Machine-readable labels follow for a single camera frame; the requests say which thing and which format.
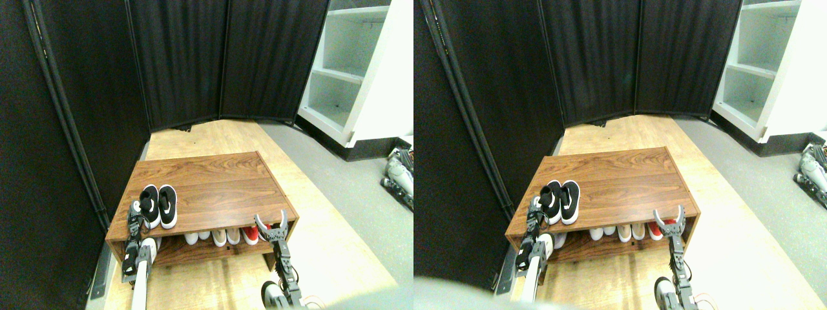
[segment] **shelf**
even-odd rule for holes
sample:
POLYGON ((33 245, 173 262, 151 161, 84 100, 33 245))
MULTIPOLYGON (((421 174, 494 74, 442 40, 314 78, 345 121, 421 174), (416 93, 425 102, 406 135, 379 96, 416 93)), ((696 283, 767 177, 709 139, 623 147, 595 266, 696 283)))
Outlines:
POLYGON ((385 16, 388 15, 388 8, 390 8, 390 6, 348 8, 330 11, 327 13, 327 17, 341 18, 350 22, 385 22, 385 16))
POLYGON ((767 78, 767 79, 775 79, 776 72, 770 69, 764 69, 769 64, 767 63, 759 63, 759 64, 727 64, 727 68, 735 69, 747 74, 755 74, 757 76, 767 78))
POLYGON ((335 79, 340 79, 340 80, 345 81, 345 82, 361 85, 362 81, 364 81, 365 78, 361 77, 359 75, 349 73, 349 72, 353 72, 353 71, 355 71, 355 70, 351 69, 351 68, 344 68, 344 69, 339 69, 339 70, 324 69, 324 68, 313 69, 314 73, 325 75, 325 76, 335 78, 335 79))
POLYGON ((741 11, 746 13, 756 12, 770 17, 795 17, 800 6, 801 0, 766 2, 745 5, 741 7, 741 11))

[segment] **wooden floor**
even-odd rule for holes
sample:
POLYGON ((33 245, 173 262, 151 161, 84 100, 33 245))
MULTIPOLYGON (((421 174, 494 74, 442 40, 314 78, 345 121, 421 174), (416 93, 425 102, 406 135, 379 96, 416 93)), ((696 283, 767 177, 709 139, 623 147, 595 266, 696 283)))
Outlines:
MULTIPOLYGON (((336 208, 255 122, 221 120, 195 125, 191 132, 156 132, 146 159, 255 150, 301 217, 289 247, 303 296, 315 295, 330 305, 396 285, 336 208)), ((121 284, 120 270, 116 266, 112 275, 106 309, 130 307, 131 285, 121 284)), ((266 280, 277 282, 278 276, 268 271, 261 255, 162 266, 152 270, 147 308, 261 309, 261 285, 266 280)))
MULTIPOLYGON (((560 155, 659 146, 668 147, 703 212, 686 252, 693 293, 708 293, 720 309, 825 307, 741 197, 670 117, 638 115, 609 121, 606 128, 568 128, 560 155)), ((654 282, 672 276, 668 255, 664 249, 550 264, 537 300, 586 309, 656 309, 654 282)), ((512 299, 519 298, 523 280, 518 279, 512 299)))

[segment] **shoe rack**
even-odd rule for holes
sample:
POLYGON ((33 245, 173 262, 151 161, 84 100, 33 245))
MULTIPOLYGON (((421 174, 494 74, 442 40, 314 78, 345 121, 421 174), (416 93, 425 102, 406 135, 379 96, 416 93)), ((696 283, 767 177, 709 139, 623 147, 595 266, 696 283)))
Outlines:
POLYGON ((575 180, 580 185, 579 216, 571 225, 561 222, 540 233, 567 232, 566 242, 549 257, 549 262, 592 260, 641 250, 668 250, 669 241, 654 241, 649 236, 621 242, 618 232, 591 240, 589 229, 654 222, 653 210, 661 219, 677 217, 683 205, 686 229, 682 239, 689 247, 700 210, 689 192, 675 160, 666 147, 642 150, 548 156, 538 167, 517 212, 505 233, 514 249, 519 249, 526 229, 528 204, 551 180, 575 180))
POLYGON ((123 262, 127 239, 127 210, 147 184, 170 184, 178 195, 178 222, 171 229, 160 225, 142 237, 161 237, 153 266, 219 260, 235 255, 263 255, 270 270, 275 254, 270 243, 259 240, 253 246, 241 240, 237 245, 215 246, 212 235, 189 245, 184 234, 254 225, 258 214, 265 224, 281 222, 287 210, 289 233, 299 215, 284 195, 258 152, 147 160, 135 164, 127 188, 118 204, 106 242, 123 262))

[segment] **gray carpet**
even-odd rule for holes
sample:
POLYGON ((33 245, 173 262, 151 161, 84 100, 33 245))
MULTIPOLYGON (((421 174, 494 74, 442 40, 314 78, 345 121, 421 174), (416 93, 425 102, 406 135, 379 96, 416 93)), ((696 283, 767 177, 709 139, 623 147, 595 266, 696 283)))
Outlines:
MULTIPOLYGON (((684 117, 675 117, 675 121, 735 188, 827 304, 827 210, 792 180, 801 155, 761 158, 710 124, 684 117)), ((738 229, 737 222, 733 222, 732 229, 738 229)))
POLYGON ((268 121, 259 125, 345 217, 396 282, 409 283, 414 276, 414 214, 379 185, 387 160, 348 163, 297 127, 268 121))

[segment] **black fabric panel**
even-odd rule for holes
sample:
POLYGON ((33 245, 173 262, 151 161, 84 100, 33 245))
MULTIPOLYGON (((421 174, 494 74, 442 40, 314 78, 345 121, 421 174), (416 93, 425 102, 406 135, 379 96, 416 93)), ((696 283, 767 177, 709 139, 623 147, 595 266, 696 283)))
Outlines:
POLYGON ((460 115, 419 1, 413 10, 417 190, 413 274, 483 289, 508 246, 497 197, 460 115))
POLYGON ((740 1, 644 1, 636 111, 709 116, 740 8, 740 1))
POLYGON ((0 2, 0 308, 83 309, 103 231, 23 12, 0 2))
POLYGON ((327 1, 233 1, 222 113, 293 121, 327 1))
POLYGON ((227 1, 134 1, 151 130, 218 117, 227 1))
POLYGON ((563 133, 538 4, 528 0, 434 3, 491 154, 516 205, 543 156, 563 133))
POLYGON ((127 8, 123 2, 41 3, 41 27, 47 30, 74 124, 111 218, 149 139, 127 8))
POLYGON ((634 110, 640 2, 544 0, 566 126, 634 110))

